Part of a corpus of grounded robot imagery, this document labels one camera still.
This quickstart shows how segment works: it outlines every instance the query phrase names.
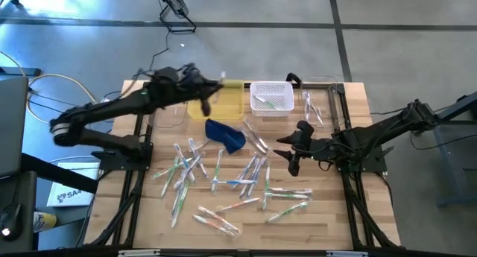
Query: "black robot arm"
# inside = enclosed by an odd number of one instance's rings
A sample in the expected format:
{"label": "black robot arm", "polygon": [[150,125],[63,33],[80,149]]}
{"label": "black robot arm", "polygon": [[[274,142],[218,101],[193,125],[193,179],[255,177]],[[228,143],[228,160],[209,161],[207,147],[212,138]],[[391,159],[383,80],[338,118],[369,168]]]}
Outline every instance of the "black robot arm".
{"label": "black robot arm", "polygon": [[118,137],[88,130],[85,126],[121,115],[151,114],[157,108],[164,109],[169,105],[195,99],[201,101],[203,114],[209,115],[210,105],[207,99],[223,87],[219,81],[204,78],[193,63],[178,70],[166,67],[148,76],[151,81],[144,83],[141,89],[131,92],[127,97],[74,107],[51,120],[50,132],[54,135],[55,144],[94,145],[119,150],[124,156],[140,158],[143,149],[137,136]]}
{"label": "black robot arm", "polygon": [[427,104],[415,100],[395,116],[369,127],[354,127],[333,133],[331,139],[313,139],[313,127],[306,121],[299,121],[298,131],[277,139],[278,142],[291,145],[294,153],[282,150],[275,150],[275,153],[289,161],[288,171],[292,176],[298,175],[300,158],[354,165],[366,161],[378,146],[403,133],[431,130],[437,120],[438,117]]}

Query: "wooden table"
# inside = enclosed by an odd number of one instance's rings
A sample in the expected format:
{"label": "wooden table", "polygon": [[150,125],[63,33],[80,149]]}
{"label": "wooden table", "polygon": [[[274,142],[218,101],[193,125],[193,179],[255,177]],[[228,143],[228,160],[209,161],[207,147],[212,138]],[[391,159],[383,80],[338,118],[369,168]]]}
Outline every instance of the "wooden table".
{"label": "wooden table", "polygon": [[[130,80],[125,81],[123,89],[126,89],[130,83]],[[133,89],[139,89],[141,86],[142,83],[138,82]],[[352,126],[365,127],[372,124],[364,84],[345,83],[345,89]],[[312,97],[315,105],[322,107],[325,121],[329,120],[329,112],[326,109],[328,102],[323,91],[312,91]],[[245,116],[250,118],[255,128],[259,129],[260,136],[273,149],[289,150],[289,146],[281,145],[275,142],[275,139],[291,134],[295,130],[296,123],[303,119],[300,90],[295,90],[295,109],[287,118],[254,118],[250,114],[250,96],[247,90],[244,99]],[[210,180],[206,180],[200,169],[197,169],[195,175],[198,182],[191,185],[178,223],[172,229],[171,207],[175,192],[169,189],[166,196],[160,199],[159,196],[166,178],[160,177],[158,180],[152,180],[151,175],[172,166],[173,158],[176,155],[172,147],[174,143],[178,143],[183,151],[187,152],[188,138],[193,138],[196,142],[204,140],[203,121],[192,120],[185,116],[182,124],[170,127],[170,125],[182,121],[181,113],[184,110],[184,106],[179,106],[177,109],[171,107],[156,118],[156,124],[163,124],[162,127],[169,126],[169,128],[155,127],[153,131],[154,155],[142,191],[134,239],[135,248],[260,250],[342,250],[352,248],[341,176],[335,168],[332,167],[325,172],[318,168],[317,162],[304,159],[300,162],[300,175],[292,177],[287,171],[288,163],[275,153],[268,156],[268,161],[271,163],[271,186],[312,188],[314,191],[313,201],[306,210],[294,212],[276,223],[265,224],[265,219],[280,210],[299,203],[299,200],[268,198],[268,207],[265,212],[261,210],[261,203],[232,209],[224,214],[224,218],[241,229],[243,234],[240,238],[231,240],[218,230],[198,223],[192,218],[192,215],[198,214],[198,206],[214,210],[217,206],[239,202],[239,188],[231,191],[227,185],[219,185],[217,193],[211,194]],[[133,133],[135,121],[136,116],[134,115],[117,118],[114,121],[113,133],[119,136]],[[230,126],[243,124],[241,121],[223,122]],[[327,137],[331,132],[330,128],[316,128],[314,135],[315,138]],[[217,152],[222,147],[219,143],[211,142],[203,149],[206,152],[203,163],[209,174],[213,174]],[[235,179],[249,162],[253,152],[253,146],[247,143],[244,148],[233,155],[225,154],[221,162],[219,179]],[[178,177],[179,173],[176,172],[174,177]],[[123,171],[113,171],[100,181],[86,233],[86,243],[97,238],[116,213],[123,180]],[[399,244],[386,185],[375,174],[363,174],[363,182],[370,214],[386,235],[394,243]],[[263,196],[264,184],[265,172],[263,169],[259,176],[259,184],[252,197]],[[129,217],[130,211],[125,216],[121,241],[126,236]],[[356,219],[361,240],[364,241],[361,217]]]}

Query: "yellow container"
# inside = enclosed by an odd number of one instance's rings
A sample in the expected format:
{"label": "yellow container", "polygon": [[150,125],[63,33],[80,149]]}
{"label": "yellow container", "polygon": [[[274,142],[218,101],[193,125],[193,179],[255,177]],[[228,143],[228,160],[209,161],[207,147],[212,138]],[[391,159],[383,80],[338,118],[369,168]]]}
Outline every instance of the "yellow container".
{"label": "yellow container", "polygon": [[224,80],[224,88],[209,98],[210,116],[203,116],[200,101],[190,101],[187,112],[193,119],[239,120],[244,115],[244,81]]}

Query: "concrete floor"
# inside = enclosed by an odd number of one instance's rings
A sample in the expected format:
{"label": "concrete floor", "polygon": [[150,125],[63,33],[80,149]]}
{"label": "concrete floor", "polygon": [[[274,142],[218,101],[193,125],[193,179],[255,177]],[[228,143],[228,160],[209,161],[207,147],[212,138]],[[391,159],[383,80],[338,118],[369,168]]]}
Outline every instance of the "concrete floor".
{"label": "concrete floor", "polygon": [[[0,18],[73,18],[157,21],[156,0],[20,0],[24,10],[5,1]],[[477,0],[337,0],[341,22],[385,25],[475,25]],[[329,0],[185,0],[197,22],[333,23]],[[151,55],[164,49],[165,28],[0,25],[0,50],[22,66],[75,77],[96,97],[118,90]],[[404,107],[419,98],[441,108],[477,89],[477,31],[344,31],[353,81],[364,82],[372,111]],[[155,68],[195,62],[207,77],[282,80],[288,72],[302,77],[334,75],[343,81],[334,29],[199,28],[196,34],[170,35],[170,51]],[[4,58],[0,65],[10,66]],[[88,101],[75,85],[44,80],[44,95],[75,104]],[[67,106],[39,99],[57,109]],[[57,113],[34,107],[42,118]],[[375,121],[384,116],[376,116]],[[110,125],[98,124],[100,130]],[[420,146],[434,145],[424,135]],[[413,250],[475,255],[477,208],[438,209],[446,178],[438,150],[417,151],[408,136],[389,142],[388,180],[402,245]],[[27,115],[24,152],[45,160],[84,155],[87,147],[53,144],[46,125]],[[38,204],[46,203],[51,183],[38,185]],[[72,247],[80,224],[44,232],[40,248]]]}

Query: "white mesh basket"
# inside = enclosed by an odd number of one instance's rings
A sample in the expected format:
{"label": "white mesh basket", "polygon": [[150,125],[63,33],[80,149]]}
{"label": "white mesh basket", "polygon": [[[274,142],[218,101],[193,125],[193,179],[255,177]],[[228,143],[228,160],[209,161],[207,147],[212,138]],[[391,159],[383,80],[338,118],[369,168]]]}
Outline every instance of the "white mesh basket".
{"label": "white mesh basket", "polygon": [[253,82],[250,85],[250,107],[254,116],[288,116],[294,108],[293,87],[289,82]]}

